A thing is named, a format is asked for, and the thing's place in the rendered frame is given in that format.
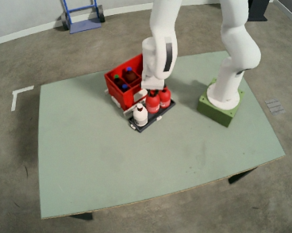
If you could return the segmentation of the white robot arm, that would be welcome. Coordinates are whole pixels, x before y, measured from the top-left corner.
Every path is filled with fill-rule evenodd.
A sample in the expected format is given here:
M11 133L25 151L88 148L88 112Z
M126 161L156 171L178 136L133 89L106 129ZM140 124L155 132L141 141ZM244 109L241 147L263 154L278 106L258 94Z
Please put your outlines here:
M141 82L141 89L162 90L163 81L159 79L167 78L175 65L177 40L174 26L181 2L153 2L150 17L153 37L142 43L146 77ZM240 100L236 90L243 73L259 64L260 51L244 27L248 19L248 0L220 0L220 3L223 15L221 40L232 58L227 57L221 62L217 81L208 88L207 97L219 109L233 109Z

